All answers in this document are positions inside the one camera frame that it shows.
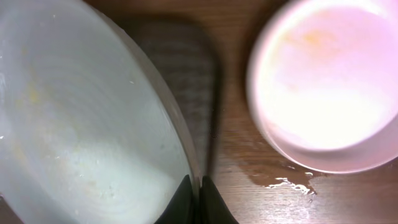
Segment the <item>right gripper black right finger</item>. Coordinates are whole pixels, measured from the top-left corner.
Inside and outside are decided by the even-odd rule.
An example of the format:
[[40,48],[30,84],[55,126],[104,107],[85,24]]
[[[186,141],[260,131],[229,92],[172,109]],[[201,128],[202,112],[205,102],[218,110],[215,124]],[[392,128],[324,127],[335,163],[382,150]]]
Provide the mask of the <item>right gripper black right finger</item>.
[[238,224],[210,177],[203,176],[199,196],[202,224]]

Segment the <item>light grey plate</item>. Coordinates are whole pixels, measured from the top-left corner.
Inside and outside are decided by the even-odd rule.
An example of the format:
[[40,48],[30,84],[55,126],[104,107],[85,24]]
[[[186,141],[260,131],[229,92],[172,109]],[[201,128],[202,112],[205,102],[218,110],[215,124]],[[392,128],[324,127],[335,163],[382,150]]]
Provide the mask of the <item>light grey plate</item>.
[[1,0],[1,194],[24,223],[154,223],[199,187],[180,108],[83,1]]

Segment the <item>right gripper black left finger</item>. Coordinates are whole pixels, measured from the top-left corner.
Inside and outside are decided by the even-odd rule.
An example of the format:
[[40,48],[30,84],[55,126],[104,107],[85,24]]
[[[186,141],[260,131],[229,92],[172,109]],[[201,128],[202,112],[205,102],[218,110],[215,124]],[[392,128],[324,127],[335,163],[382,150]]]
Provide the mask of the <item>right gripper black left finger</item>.
[[194,213],[193,188],[186,175],[155,224],[192,224]]

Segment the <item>pink plate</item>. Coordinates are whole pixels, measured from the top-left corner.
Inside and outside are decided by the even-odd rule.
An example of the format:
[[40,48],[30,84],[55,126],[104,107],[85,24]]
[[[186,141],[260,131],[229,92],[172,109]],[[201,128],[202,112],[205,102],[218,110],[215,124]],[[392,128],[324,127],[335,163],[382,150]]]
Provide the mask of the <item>pink plate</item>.
[[284,4],[248,63],[252,118],[290,161],[349,174],[397,157],[397,1]]

